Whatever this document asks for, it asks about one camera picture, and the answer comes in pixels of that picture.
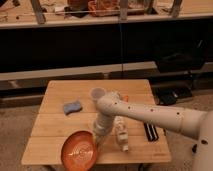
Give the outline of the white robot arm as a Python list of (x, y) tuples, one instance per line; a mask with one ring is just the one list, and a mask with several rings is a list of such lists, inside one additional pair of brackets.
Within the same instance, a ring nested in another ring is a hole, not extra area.
[(196, 156), (192, 171), (213, 171), (213, 111), (125, 102), (118, 92), (109, 92), (96, 102), (94, 134), (104, 137), (116, 116), (131, 118), (195, 139)]

